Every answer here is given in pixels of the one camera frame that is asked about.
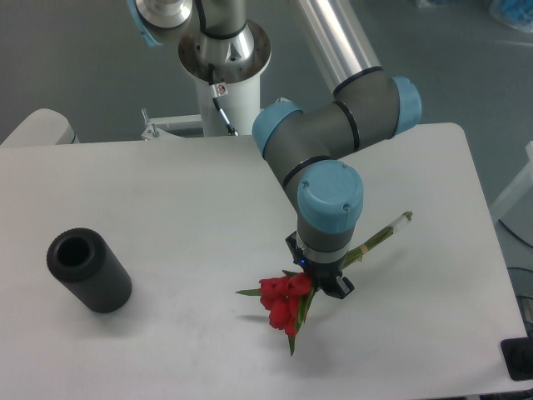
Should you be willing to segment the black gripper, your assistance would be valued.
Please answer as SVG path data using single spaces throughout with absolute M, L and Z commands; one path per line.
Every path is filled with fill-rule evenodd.
M 342 274 L 349 244 L 334 252 L 319 252 L 308 247 L 298 233 L 286 238 L 293 263 L 302 268 L 329 297 L 344 299 L 355 290 L 354 284 Z

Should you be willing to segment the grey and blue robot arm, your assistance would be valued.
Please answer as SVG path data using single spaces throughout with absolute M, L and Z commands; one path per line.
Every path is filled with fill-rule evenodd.
M 266 32 L 243 1 L 131 1 L 145 43 L 178 44 L 192 77 L 207 137 L 250 135 L 297 215 L 286 242 L 294 262 L 328 296 L 345 298 L 342 272 L 363 207 L 363 185 L 343 158 L 413 128 L 421 98 L 405 77 L 383 71 L 352 6 L 294 1 L 332 101 L 312 112 L 280 99 L 260 104 L 260 79 L 271 59 Z

